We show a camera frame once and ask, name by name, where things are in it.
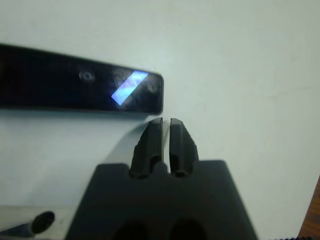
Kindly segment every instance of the white background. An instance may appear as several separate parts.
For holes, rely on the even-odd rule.
[[[319,9],[318,0],[0,0],[0,42],[161,73],[162,116],[183,120],[200,159],[227,162],[261,239],[287,238],[320,173]],[[0,205],[76,206],[95,166],[144,121],[1,110]]]

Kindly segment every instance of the white table surface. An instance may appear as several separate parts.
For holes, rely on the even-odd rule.
[[[275,239],[298,234],[320,173],[319,9],[0,0],[0,42],[161,73],[162,116],[183,120],[200,159],[227,162],[258,236]],[[152,118],[1,110],[0,205],[76,206],[95,166]]]

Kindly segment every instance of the black circular hole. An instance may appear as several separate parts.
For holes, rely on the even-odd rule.
[[[31,231],[34,234],[40,234],[50,228],[55,221],[55,214],[52,211],[46,211],[36,216],[31,224]]]
[[[92,83],[96,79],[96,76],[90,71],[81,71],[79,73],[79,77],[86,83]]]
[[[147,229],[140,222],[128,222],[115,233],[113,240],[148,240]]]
[[[170,233],[170,240],[206,240],[202,226],[192,219],[178,220]]]

